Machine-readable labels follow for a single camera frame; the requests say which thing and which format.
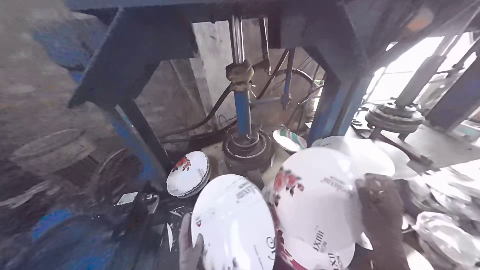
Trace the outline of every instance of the blue steel beam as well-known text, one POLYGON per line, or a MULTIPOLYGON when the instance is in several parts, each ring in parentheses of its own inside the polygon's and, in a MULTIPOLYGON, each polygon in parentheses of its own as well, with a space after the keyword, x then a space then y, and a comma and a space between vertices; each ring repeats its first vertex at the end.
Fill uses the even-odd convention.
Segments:
POLYGON ((431 126, 451 131, 480 106, 480 57, 450 87, 425 117, 431 126))

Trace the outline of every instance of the plate stack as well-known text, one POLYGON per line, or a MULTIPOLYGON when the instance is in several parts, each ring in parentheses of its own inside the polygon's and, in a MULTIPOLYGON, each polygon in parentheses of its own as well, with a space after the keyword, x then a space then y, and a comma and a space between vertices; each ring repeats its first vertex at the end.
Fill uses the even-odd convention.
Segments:
POLYGON ((277 253, 294 270, 344 270, 363 225, 351 162, 326 147, 293 154, 263 194, 277 253))
POLYGON ((476 269, 480 261, 479 182, 446 167, 411 178, 408 185, 411 202, 425 211, 413 226, 425 257, 448 269, 476 269))
POLYGON ((210 172, 210 163, 205 153, 201 151, 188 153, 177 162, 168 175, 168 193, 179 198, 193 196, 205 187, 210 172))

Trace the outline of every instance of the machine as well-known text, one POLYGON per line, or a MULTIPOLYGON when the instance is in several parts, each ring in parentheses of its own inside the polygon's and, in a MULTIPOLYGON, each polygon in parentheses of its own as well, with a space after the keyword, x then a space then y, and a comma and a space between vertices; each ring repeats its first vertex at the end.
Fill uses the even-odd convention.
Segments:
MULTIPOLYGON (((181 216, 191 209, 194 201, 162 200, 166 178, 173 167, 160 143, 162 138, 207 123, 226 95, 233 91, 237 128, 223 141, 225 161, 230 171, 247 175, 260 185, 255 176, 268 166, 272 141, 260 126, 252 124, 250 108, 252 104, 259 104, 258 99, 262 98, 287 56, 284 93, 280 98, 268 101, 280 102, 283 109, 289 106, 291 76, 298 72, 293 69, 295 48, 303 48, 325 70, 325 85, 307 138, 311 146, 319 138, 346 133, 374 71, 426 36, 450 35, 449 41, 441 45, 443 50, 439 49, 428 63, 422 65, 419 72, 423 73, 415 75, 394 103, 378 105, 366 117, 373 128, 373 131, 369 130, 371 137, 379 136, 381 130, 390 130, 400 133, 404 139, 424 121, 412 105, 413 100, 431 78, 431 73, 438 69, 455 35, 467 31, 467 26, 475 23, 480 5, 478 0, 66 0, 65 3, 72 11, 94 15, 108 26, 101 45, 88 64, 71 65, 75 67, 70 71, 78 87, 68 106, 73 108, 92 102, 101 108, 125 146, 142 162, 143 175, 149 183, 139 192, 133 206, 121 210, 126 222, 112 226, 101 216, 96 217, 98 220, 88 216, 57 227, 58 232, 67 228, 79 233, 73 240, 56 247, 52 254, 66 252, 67 248, 63 246, 76 245, 79 239, 91 236, 99 241, 78 245, 79 253, 75 256, 61 255, 70 256, 69 262, 71 260, 77 266, 81 262, 90 269, 116 270, 165 266, 175 269, 174 264, 178 263, 178 256, 175 257, 178 250, 175 246, 169 249, 163 242, 165 234, 158 235, 155 231, 164 232, 165 224, 172 224, 170 228, 177 229, 175 224, 179 225, 180 220, 158 217, 156 213, 168 214, 184 207, 184 212, 176 212, 181 216), (469 16, 459 18, 458 14, 466 11, 471 12, 469 16), (260 21, 264 56, 260 63, 249 63, 244 53, 241 20, 248 18, 259 18, 260 21), (192 23, 215 21, 229 21, 233 59, 226 67, 225 76, 231 81, 230 86, 203 121, 156 135, 135 99, 161 61, 194 56, 197 44, 192 23), (397 43, 385 51, 394 41, 397 43), (254 70, 270 68, 268 48, 284 49, 285 52, 257 100, 251 100, 250 80, 254 70), (113 235, 106 237, 107 233, 103 232, 112 231, 112 227, 113 235), (93 253, 100 255, 93 259, 93 253), (92 261, 99 264, 92 266, 92 261)), ((51 247, 52 243, 51 239, 42 238, 39 245, 51 247)), ((35 252, 40 253, 32 249, 30 257, 33 259, 25 264, 41 269, 35 252)), ((39 260, 47 265, 57 263, 50 258, 39 257, 39 260)))

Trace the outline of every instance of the dirty hand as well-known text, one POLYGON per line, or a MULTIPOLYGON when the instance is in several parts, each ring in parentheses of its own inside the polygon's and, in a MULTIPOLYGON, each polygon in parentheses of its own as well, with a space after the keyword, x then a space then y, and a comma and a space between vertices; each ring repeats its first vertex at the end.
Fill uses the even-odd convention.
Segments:
POLYGON ((192 246, 192 232, 190 227, 191 219, 192 216, 186 214, 181 222, 179 234, 179 270, 196 270, 198 261, 202 257, 204 237, 201 234, 198 234, 195 247, 192 246))
POLYGON ((403 201, 388 176, 367 173, 355 182, 362 205, 363 223, 372 244, 385 239, 401 241, 403 201))

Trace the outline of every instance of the vertical metal post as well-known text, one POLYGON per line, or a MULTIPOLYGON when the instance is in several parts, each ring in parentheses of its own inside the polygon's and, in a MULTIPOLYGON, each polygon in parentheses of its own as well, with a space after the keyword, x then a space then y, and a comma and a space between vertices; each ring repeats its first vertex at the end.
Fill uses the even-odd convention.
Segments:
POLYGON ((287 62, 287 76, 285 78, 285 88, 282 95, 282 108, 287 109, 290 103, 290 83, 292 81, 293 59, 295 58, 295 48, 288 50, 288 62, 287 62))
POLYGON ((268 34, 267 34, 267 21, 265 17, 258 18, 260 25, 260 40, 262 41, 262 58, 264 60, 265 70, 268 71, 268 75, 272 75, 272 67, 270 66, 270 53, 268 52, 268 34))
MULTIPOLYGON (((242 64, 245 62, 245 52, 243 51, 241 17, 232 15, 232 18, 229 21, 229 26, 233 63, 242 64)), ((234 97, 235 111, 238 120, 238 133, 242 137, 250 137, 252 135, 250 93, 249 91, 234 91, 234 97)))
POLYGON ((243 29, 241 17, 232 15, 228 22, 230 26, 230 43, 232 45, 232 58, 235 64, 241 64, 245 61, 245 52, 243 51, 243 29))

